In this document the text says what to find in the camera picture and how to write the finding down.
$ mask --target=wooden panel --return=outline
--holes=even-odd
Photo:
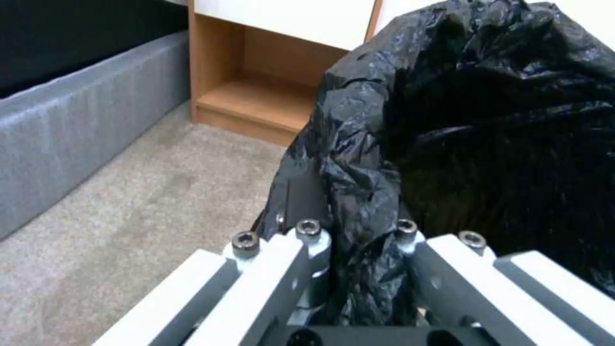
[[[244,68],[308,86],[347,51],[254,28],[245,29]]]
[[[194,120],[196,99],[240,75],[243,69],[244,27],[194,14],[188,2],[190,38],[190,90]]]
[[[378,20],[380,19],[380,11],[383,6],[383,0],[376,0],[374,2],[374,9],[371,12],[370,24],[367,28],[367,34],[365,35],[365,42],[371,40],[372,37],[376,34],[376,25],[378,24]]]
[[[309,120],[315,95],[311,87],[251,74],[206,93],[197,105],[297,133]]]
[[[295,139],[296,132],[290,132],[271,126],[255,123],[245,118],[229,116],[226,113],[197,108],[196,122],[226,129],[236,134],[267,141],[269,143],[289,146]]]
[[[374,0],[195,0],[195,12],[352,50],[363,44]]]

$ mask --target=beige carpet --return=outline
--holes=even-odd
[[[169,113],[0,243],[0,345],[88,345],[195,249],[267,199],[282,147]]]

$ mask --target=white drawer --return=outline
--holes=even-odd
[[[352,50],[363,44],[375,0],[194,0],[197,14]]]

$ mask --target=hex socket screw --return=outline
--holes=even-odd
[[[232,253],[246,259],[258,255],[260,250],[260,238],[254,232],[244,231],[235,234],[231,238]]]
[[[480,233],[474,231],[461,231],[458,236],[462,243],[476,252],[479,256],[485,253],[487,240]]]
[[[305,243],[318,241],[320,237],[320,222],[314,219],[304,219],[295,226],[297,238]]]
[[[397,229],[395,230],[395,238],[400,241],[414,241],[418,230],[416,222],[408,219],[399,219],[397,221]]]

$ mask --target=black mattress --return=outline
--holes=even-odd
[[[0,99],[187,27],[164,0],[0,0]]]

